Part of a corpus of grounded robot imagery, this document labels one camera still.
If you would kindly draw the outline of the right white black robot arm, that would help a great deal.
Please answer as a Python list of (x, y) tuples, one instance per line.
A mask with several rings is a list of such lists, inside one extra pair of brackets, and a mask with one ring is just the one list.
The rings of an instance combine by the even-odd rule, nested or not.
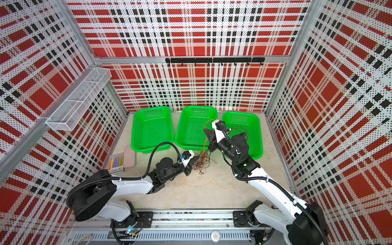
[(325, 216), (317, 203), (307, 203), (287, 191), (249, 155), (246, 133), (229, 137), (227, 130), (205, 129), (208, 149), (219, 150), (224, 160), (229, 159), (234, 177), (250, 184), (267, 197), (276, 208), (261, 201), (247, 208), (252, 226), (267, 225), (283, 235), (287, 245), (326, 245), (328, 228)]

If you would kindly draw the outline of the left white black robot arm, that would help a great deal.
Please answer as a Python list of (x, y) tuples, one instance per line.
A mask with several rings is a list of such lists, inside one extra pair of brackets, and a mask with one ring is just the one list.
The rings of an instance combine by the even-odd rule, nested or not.
[(166, 182), (180, 174), (189, 176), (193, 166), (200, 159), (190, 151), (180, 153), (174, 148), (177, 159), (162, 158), (151, 170), (153, 156), (150, 156), (147, 170), (142, 176), (121, 177), (103, 169), (75, 186), (66, 199), (66, 205), (74, 212), (76, 221), (86, 221), (95, 216), (123, 222), (136, 215), (131, 201), (122, 197), (132, 194), (150, 195), (159, 192)]

